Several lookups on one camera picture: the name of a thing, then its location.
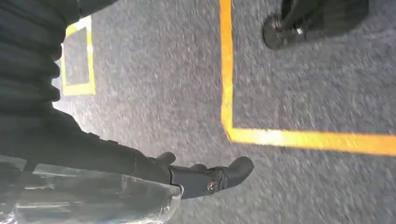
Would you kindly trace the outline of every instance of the floor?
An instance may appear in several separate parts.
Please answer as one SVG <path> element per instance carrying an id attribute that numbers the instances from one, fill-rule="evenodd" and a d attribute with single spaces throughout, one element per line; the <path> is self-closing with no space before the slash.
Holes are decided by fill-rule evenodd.
<path id="1" fill-rule="evenodd" d="M 65 41 L 63 75 L 74 85 L 94 72 L 95 94 L 68 94 L 55 106 L 85 131 L 147 156 L 172 151 L 178 165 L 252 158 L 243 185 L 183 201 L 171 224 L 394 223 L 395 157 L 229 141 L 221 122 L 224 2 L 120 0 L 94 14 L 93 71 L 80 30 Z M 261 28 L 279 7 L 232 1 L 233 126 L 395 134 L 396 2 L 371 0 L 368 19 L 348 34 L 274 52 Z M 62 89 L 62 79 L 54 85 Z"/>

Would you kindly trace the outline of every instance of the yellow tape line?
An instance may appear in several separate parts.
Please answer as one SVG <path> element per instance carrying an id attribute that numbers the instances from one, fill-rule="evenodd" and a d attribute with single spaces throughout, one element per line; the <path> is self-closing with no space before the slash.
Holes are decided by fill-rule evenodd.
<path id="1" fill-rule="evenodd" d="M 220 0 L 221 122 L 230 141 L 237 143 L 338 150 L 396 156 L 396 136 L 357 133 L 321 133 L 233 127 L 233 40 L 231 0 Z"/>
<path id="2" fill-rule="evenodd" d="M 66 80 L 66 63 L 64 58 L 64 50 L 62 50 L 61 57 L 61 76 L 62 76 L 62 88 L 63 95 L 65 96 L 79 96 L 79 95 L 95 95 L 95 74 L 93 69 L 93 45 L 92 45 L 92 19 L 91 16 L 87 16 L 80 21 L 70 25 L 66 29 L 66 38 L 73 33 L 76 33 L 86 28 L 87 36 L 87 55 L 88 55 L 88 76 L 89 82 L 85 84 L 68 85 Z"/>

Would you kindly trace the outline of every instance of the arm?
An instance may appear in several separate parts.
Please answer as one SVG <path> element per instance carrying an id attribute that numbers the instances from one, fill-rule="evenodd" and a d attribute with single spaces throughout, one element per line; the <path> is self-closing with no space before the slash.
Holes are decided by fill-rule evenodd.
<path id="1" fill-rule="evenodd" d="M 73 117 L 52 107 L 59 90 L 54 60 L 65 29 L 116 0 L 3 0 L 0 2 L 0 154 L 37 164 L 130 175 L 177 185 L 182 198 L 215 193 L 244 181 L 253 170 L 246 157 L 230 167 L 170 165 L 172 153 L 153 159 L 116 142 L 83 132 Z"/>

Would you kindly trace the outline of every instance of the robotic hand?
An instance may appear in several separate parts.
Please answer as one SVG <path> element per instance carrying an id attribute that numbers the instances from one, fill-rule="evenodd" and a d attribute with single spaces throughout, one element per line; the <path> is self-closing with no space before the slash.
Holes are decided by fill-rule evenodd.
<path id="1" fill-rule="evenodd" d="M 160 166 L 169 165 L 170 184 L 182 189 L 182 199 L 200 197 L 232 188 L 242 183 L 254 165 L 248 157 L 239 157 L 229 167 L 207 168 L 196 164 L 190 168 L 170 165 L 176 160 L 173 153 L 164 153 L 151 161 Z"/>

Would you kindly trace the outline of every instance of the clear plastic bag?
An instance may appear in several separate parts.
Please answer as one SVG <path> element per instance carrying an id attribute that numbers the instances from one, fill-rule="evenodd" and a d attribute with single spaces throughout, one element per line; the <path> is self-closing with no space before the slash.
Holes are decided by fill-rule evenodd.
<path id="1" fill-rule="evenodd" d="M 175 186 L 2 158 L 0 224 L 163 224 L 180 205 Z"/>

